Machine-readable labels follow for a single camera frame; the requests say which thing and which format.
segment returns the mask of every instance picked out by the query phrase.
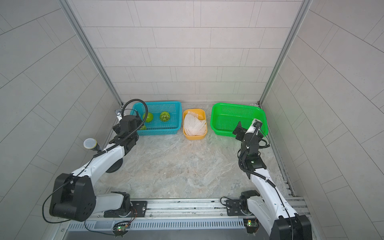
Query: marble floor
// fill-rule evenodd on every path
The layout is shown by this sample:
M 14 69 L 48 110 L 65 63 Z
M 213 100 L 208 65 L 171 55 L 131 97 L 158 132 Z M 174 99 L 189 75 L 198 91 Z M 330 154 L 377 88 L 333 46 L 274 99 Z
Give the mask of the marble floor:
M 240 141 L 216 135 L 210 128 L 213 104 L 183 103 L 183 111 L 201 108 L 207 116 L 208 133 L 190 141 L 180 129 L 175 135 L 140 136 L 124 157 L 122 167 L 104 173 L 94 186 L 96 195 L 127 192 L 131 198 L 239 197 L 255 189 L 237 163 Z M 288 196 L 272 149 L 261 149 L 261 157 L 284 196 Z

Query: plastic basket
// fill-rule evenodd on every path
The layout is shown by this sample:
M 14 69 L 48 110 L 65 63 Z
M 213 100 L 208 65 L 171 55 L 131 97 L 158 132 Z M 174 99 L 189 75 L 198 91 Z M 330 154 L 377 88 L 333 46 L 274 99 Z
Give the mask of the plastic basket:
M 262 131 L 268 134 L 265 112 L 258 107 L 229 103 L 216 103 L 212 107 L 211 128 L 217 135 L 236 137 L 232 134 L 239 121 L 243 128 L 249 128 L 253 119 L 263 122 Z
M 182 120 L 181 102 L 150 102 L 146 103 L 146 105 L 148 106 L 148 111 L 153 114 L 153 120 L 144 124 L 147 127 L 147 130 L 137 131 L 139 136 L 177 133 L 181 127 Z M 134 111 L 136 110 L 139 112 L 141 119 L 143 119 L 145 108 L 142 103 L 136 103 L 133 105 L 132 109 L 131 115 L 136 115 L 136 112 Z M 164 111 L 170 114 L 170 120 L 167 122 L 162 122 L 160 120 L 160 114 Z

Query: white foam net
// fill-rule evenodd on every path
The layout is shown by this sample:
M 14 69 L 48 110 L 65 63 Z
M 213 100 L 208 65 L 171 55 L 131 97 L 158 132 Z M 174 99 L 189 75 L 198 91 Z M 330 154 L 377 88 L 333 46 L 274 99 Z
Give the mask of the white foam net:
M 199 115 L 188 111 L 184 118 L 184 130 L 188 136 L 204 135 L 207 131 L 206 120 L 199 120 Z

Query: metal frame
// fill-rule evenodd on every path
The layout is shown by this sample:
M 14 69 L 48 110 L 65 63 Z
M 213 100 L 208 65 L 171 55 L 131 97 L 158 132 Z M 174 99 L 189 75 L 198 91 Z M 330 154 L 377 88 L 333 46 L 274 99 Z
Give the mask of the metal frame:
M 93 47 L 91 46 L 91 43 L 87 39 L 87 37 L 86 37 L 82 27 L 80 26 L 79 22 L 77 21 L 77 19 L 76 19 L 74 13 L 73 13 L 71 7 L 69 6 L 67 0 L 57 0 L 57 1 L 58 1 L 59 5 L 60 5 L 61 9 L 64 12 L 64 15 L 67 17 L 68 21 L 70 22 L 70 24 L 71 24 L 73 30 L 75 31 L 77 37 L 79 38 L 80 42 L 84 46 L 85 50 L 87 51 L 89 57 L 91 58 L 91 61 L 95 65 L 95 67 L 96 67 L 97 71 L 99 72 L 101 78 L 107 84 L 108 88 L 112 92 L 112 94 L 115 97 L 115 99 L 117 100 L 117 102 L 120 105 L 123 105 L 123 102 L 122 102 L 120 96 L 118 95 L 116 89 L 112 85 L 112 82 L 111 82 L 110 78 L 108 77 L 107 72 L 105 71 L 103 65 L 101 64 L 101 61 L 97 57 Z
M 297 32 L 299 31 L 300 25 L 303 22 L 305 15 L 308 12 L 308 9 L 310 8 L 311 2 L 312 2 L 312 0 L 304 0 L 301 3 L 300 9 L 297 12 L 296 18 L 292 24 L 291 30 L 289 31 L 288 37 L 285 40 L 284 46 L 281 49 L 280 55 L 277 59 L 275 66 L 273 67 L 271 76 L 269 77 L 269 80 L 268 80 L 268 82 L 265 86 L 265 89 L 263 91 L 263 94 L 260 98 L 260 101 L 259 101 L 260 106 L 263 105 L 265 98 L 266 98 L 269 90 L 272 87 L 272 84 L 273 84 L 273 82 L 277 76 L 277 73 L 279 72 L 280 67 L 283 64 L 283 60 L 284 60 L 285 56 L 287 55 L 289 48 L 291 47 L 293 40 L 296 37 Z

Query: white wall tile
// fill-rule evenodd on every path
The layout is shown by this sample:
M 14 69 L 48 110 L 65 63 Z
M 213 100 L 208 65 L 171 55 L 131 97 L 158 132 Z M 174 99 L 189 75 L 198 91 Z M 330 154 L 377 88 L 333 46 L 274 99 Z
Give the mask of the white wall tile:
M 254 2 L 201 2 L 202 27 L 248 27 Z
M 159 94 L 194 94 L 195 83 L 157 83 Z
M 12 80 L 56 46 L 37 21 L 0 36 L 0 73 Z
M 51 124 L 53 127 L 57 127 L 59 125 L 59 121 L 54 118 L 49 112 L 47 112 L 44 108 L 42 108 L 40 105 L 36 105 L 34 109 L 32 109 L 34 113 L 39 115 L 42 119 L 44 119 L 46 122 Z
M 167 94 L 169 101 L 180 102 L 206 102 L 206 94 Z
M 292 91 L 302 74 L 301 71 L 287 56 L 284 59 L 283 64 L 281 65 L 279 75 L 281 76 L 289 90 Z
M 107 48 L 155 48 L 152 28 L 99 27 Z
M 139 15 L 137 14 L 135 1 L 127 1 L 129 12 L 131 13 L 132 21 L 134 26 L 141 26 Z
M 210 28 L 153 28 L 158 48 L 209 48 Z
M 169 67 L 131 67 L 136 82 L 172 82 Z
M 136 1 L 135 5 L 141 26 L 194 26 L 193 2 Z
M 54 129 L 34 112 L 30 112 L 0 143 L 1 196 L 5 196 Z
M 85 89 L 84 83 L 72 70 L 40 101 L 39 105 L 61 121 Z
M 43 99 L 45 93 L 23 73 L 0 89 L 0 140 Z
M 222 82 L 256 82 L 262 68 L 223 67 Z
M 71 148 L 87 119 L 75 107 L 71 107 L 47 142 L 38 152 L 38 156 L 55 165 L 60 165 Z
M 290 28 L 300 5 L 300 2 L 263 2 L 256 27 Z
M 262 94 L 265 88 L 265 83 L 245 83 L 241 82 L 238 94 Z
M 243 50 L 241 48 L 202 48 L 201 66 L 234 66 L 240 64 Z
M 311 48 L 317 50 L 332 26 L 333 23 L 330 21 L 308 11 L 297 35 Z
M 337 126 L 332 132 L 327 134 L 325 137 L 323 137 L 321 140 L 323 141 L 325 146 L 328 146 L 333 141 L 341 137 L 344 133 L 348 131 L 348 128 L 344 125 L 344 123 Z
M 235 83 L 200 83 L 201 94 L 232 94 Z
M 369 44 L 373 44 L 384 32 L 384 18 L 382 17 L 380 21 L 375 25 L 375 27 L 369 32 L 369 34 L 364 38 Z
M 82 59 L 88 56 L 87 51 L 85 50 L 84 46 L 80 42 L 80 39 L 78 38 L 77 35 L 73 36 L 70 40 L 73 43 L 74 47 L 76 48 L 77 52 L 79 52 Z
M 323 227 L 323 232 L 327 238 L 344 238 L 347 237 L 341 225 Z
M 384 75 L 384 53 L 347 31 L 337 31 L 322 57 L 368 99 L 384 89 L 383 81 L 374 80 Z
M 284 143 L 284 140 L 280 134 L 280 130 L 276 131 L 273 137 L 276 139 L 276 144 L 278 146 L 281 159 L 283 160 L 286 170 L 288 171 L 289 178 L 291 179 L 292 182 L 299 180 L 300 177 L 297 173 L 295 165 L 293 164 L 291 155 L 289 154 L 288 149 Z
M 295 129 L 295 134 L 321 184 L 341 176 L 337 165 L 308 119 Z
M 0 14 L 13 28 L 16 28 L 59 8 L 58 3 L 51 0 L 2 1 L 0 3 Z
M 201 1 L 193 2 L 194 27 L 201 27 Z
M 104 111 L 100 104 L 97 104 L 92 114 L 88 118 L 84 127 L 79 133 L 78 138 L 85 141 L 87 138 L 94 138 L 99 131 L 101 123 L 103 122 L 107 112 Z
M 77 110 L 79 110 L 79 112 L 81 112 L 84 117 L 86 117 L 87 119 L 89 118 L 90 114 L 78 101 L 76 101 L 73 106 L 77 108 Z
M 322 227 L 340 225 L 309 161 L 297 167 L 301 182 Z
M 103 38 L 99 30 L 95 26 L 83 27 L 86 37 L 94 48 L 106 48 Z
M 264 28 L 212 28 L 210 47 L 258 48 L 264 31 Z
M 327 193 L 348 239 L 380 240 L 381 237 L 353 193 L 350 187 Z
M 105 67 L 105 70 L 113 83 L 132 82 L 125 67 Z
M 296 99 L 293 97 L 292 93 L 289 91 L 288 87 L 283 82 L 276 92 L 276 97 L 283 108 L 288 121 L 290 124 L 293 124 L 295 120 L 303 112 L 300 105 L 297 103 Z
M 116 83 L 121 94 L 155 94 L 151 83 Z
M 40 240 L 47 226 L 48 223 L 45 222 L 42 217 L 29 215 L 18 232 L 15 240 Z
M 384 130 L 384 114 L 330 65 L 313 86 L 360 143 Z
M 345 181 L 345 178 L 343 176 L 337 177 L 335 179 L 332 179 L 328 182 L 325 182 L 321 185 L 323 187 L 323 190 L 325 193 L 332 192 L 336 189 L 340 189 L 342 187 L 348 186 L 347 181 Z
M 47 160 L 45 160 L 45 159 L 43 159 L 37 155 L 33 158 L 33 160 L 31 161 L 30 164 L 32 164 L 36 167 L 39 167 L 43 170 L 46 170 L 47 172 L 50 172 L 52 174 L 54 174 L 56 172 L 57 168 L 59 167 L 59 166 L 57 166 L 51 162 L 48 162 Z
M 56 46 L 59 46 L 61 44 L 59 38 L 56 36 L 56 34 L 53 32 L 52 28 L 49 26 L 47 21 L 44 19 L 44 17 L 40 17 L 37 19 L 41 27 L 44 29 L 44 31 L 48 34 L 49 38 L 53 41 L 53 43 Z
M 207 94 L 207 102 L 242 102 L 244 94 Z
M 71 41 L 45 55 L 24 71 L 41 90 L 48 93 L 82 60 Z
M 251 20 L 249 21 L 250 28 L 256 27 L 257 19 L 259 18 L 260 8 L 262 6 L 262 2 L 254 2 Z
M 78 64 L 78 67 L 80 68 L 81 72 L 85 75 L 85 77 L 88 79 L 88 82 L 90 83 L 99 74 L 89 56 L 87 56 L 84 60 L 82 60 Z
M 288 56 L 310 83 L 316 80 L 327 65 L 327 62 L 299 37 L 295 38 Z
M 1 15 L 0 15 L 0 29 L 3 32 L 7 32 L 9 30 L 12 30 L 11 25 L 9 25 L 9 23 L 7 23 L 6 20 Z
M 383 16 L 383 9 L 380 0 L 332 0 L 326 1 L 320 16 L 364 39 Z
M 178 82 L 215 82 L 217 67 L 176 67 Z
M 51 181 L 45 188 L 44 192 L 41 194 L 39 200 L 37 201 L 37 204 L 43 205 L 44 200 L 52 193 L 53 185 L 55 183 L 55 179 L 62 173 L 71 173 L 74 169 L 80 166 L 80 163 L 84 160 L 84 157 L 86 156 L 86 151 L 84 150 L 84 147 L 79 147 L 77 144 L 73 143 L 72 146 L 70 146 L 69 150 L 66 150 L 66 156 L 62 163 L 60 164 L 59 168 L 57 169 L 56 173 L 53 175 Z M 51 202 L 51 197 L 48 198 L 47 202 L 44 206 L 49 207 Z
M 92 113 L 97 103 L 107 90 L 107 86 L 104 81 L 98 75 L 93 82 L 84 90 L 84 92 L 78 98 L 78 102 L 87 110 L 88 113 Z
M 293 161 L 300 157 L 304 151 L 293 132 L 291 124 L 288 122 L 288 119 L 285 113 L 282 113 L 278 119 L 276 119 L 276 124 L 280 130 L 281 136 L 287 146 L 288 152 L 291 155 Z
M 0 210 L 3 214 L 0 224 L 8 230 L 2 231 L 4 239 L 14 239 L 16 237 L 21 226 L 14 223 L 24 222 L 28 218 L 29 213 L 52 176 L 52 173 L 28 165 L 15 182 L 8 194 L 0 202 Z
M 320 138 L 341 124 L 340 119 L 308 80 L 304 80 L 295 94 L 295 99 Z
M 257 102 L 262 97 L 261 94 L 244 94 L 243 102 Z
M 133 26 L 126 1 L 73 1 L 84 26 Z
M 384 197 L 384 186 L 372 182 L 384 181 L 384 175 L 368 154 L 347 132 L 327 147 L 371 221 L 382 221 L 384 206 L 377 201 Z
M 193 48 L 150 48 L 152 66 L 194 66 Z
M 63 43 L 75 35 L 72 26 L 61 9 L 45 15 L 44 19 L 59 38 L 60 42 Z
M 278 48 L 253 48 L 249 49 L 245 66 L 247 67 L 273 67 L 281 49 Z
M 368 141 L 361 144 L 364 150 L 376 163 L 381 171 L 384 171 L 384 132 L 379 133 L 378 135 L 372 137 Z
M 140 48 L 99 48 L 98 50 L 108 67 L 146 66 Z
M 266 28 L 261 48 L 282 48 L 290 28 Z

